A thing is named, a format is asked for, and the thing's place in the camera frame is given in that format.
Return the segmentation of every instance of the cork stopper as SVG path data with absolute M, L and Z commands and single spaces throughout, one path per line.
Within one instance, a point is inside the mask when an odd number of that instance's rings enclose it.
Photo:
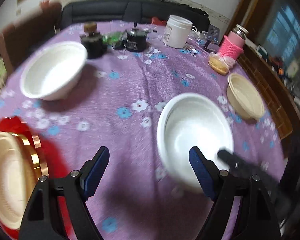
M 97 24 L 95 22 L 85 23 L 83 28 L 85 33 L 95 33 L 97 31 Z

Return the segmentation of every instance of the white ceramic bowl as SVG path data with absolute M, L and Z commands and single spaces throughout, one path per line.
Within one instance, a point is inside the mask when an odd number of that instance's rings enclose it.
M 158 152 L 167 172 L 185 189 L 202 193 L 189 162 L 189 150 L 198 146 L 203 155 L 222 170 L 229 166 L 218 159 L 220 149 L 233 152 L 230 125 L 219 107 L 205 96 L 180 94 L 163 109 L 157 129 Z
M 77 84 L 88 54 L 78 42 L 54 44 L 29 62 L 21 75 L 20 89 L 28 98 L 58 100 Z
M 23 158 L 16 139 L 0 132 L 0 221 L 11 229 L 19 229 L 23 213 L 35 186 L 33 170 Z

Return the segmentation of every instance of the purple tablecloth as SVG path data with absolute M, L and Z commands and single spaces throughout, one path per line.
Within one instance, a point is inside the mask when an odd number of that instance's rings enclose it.
M 99 23 L 101 33 L 125 30 L 132 23 Z M 208 53 L 195 40 L 199 54 L 162 42 L 164 27 L 148 35 L 143 53 L 109 49 L 88 60 L 79 84 L 59 102 L 29 100 L 19 89 L 22 69 L 9 78 L 0 96 L 0 118 L 19 115 L 54 141 L 69 171 L 79 169 L 100 146 L 110 162 L 87 206 L 105 240 L 194 239 L 212 206 L 204 195 L 183 191 L 164 170 L 156 147 L 156 128 L 165 103 L 184 92 L 207 96 L 224 111 L 234 136 L 234 150 L 262 165 L 278 180 L 284 171 L 282 148 L 269 111 L 257 124 L 235 114 L 226 97 L 227 76 L 208 65 Z M 45 46 L 80 41 L 83 25 L 73 25 Z M 236 65 L 232 72 L 245 76 Z M 239 201 L 235 200 L 223 239 L 229 239 Z

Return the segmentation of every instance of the white bowl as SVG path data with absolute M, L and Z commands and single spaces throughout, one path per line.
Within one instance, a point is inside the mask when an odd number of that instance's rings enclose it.
M 54 44 L 29 62 L 21 75 L 20 89 L 28 98 L 58 100 L 77 84 L 88 54 L 78 42 Z
M 266 110 L 262 98 L 254 85 L 242 75 L 232 73 L 228 76 L 227 96 L 236 112 L 243 119 L 259 120 Z
M 218 151 L 234 150 L 231 128 L 223 112 L 210 99 L 195 93 L 180 94 L 165 106 L 158 122 L 157 145 L 170 176 L 198 193 L 203 191 L 189 162 L 191 147 L 198 146 L 220 170 L 229 170 L 229 166 L 218 159 Z

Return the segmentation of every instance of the window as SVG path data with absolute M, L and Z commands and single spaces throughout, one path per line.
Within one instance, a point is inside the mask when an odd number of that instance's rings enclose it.
M 289 6 L 281 7 L 266 38 L 265 48 L 270 55 L 282 57 L 285 65 L 289 65 L 299 41 L 298 20 Z

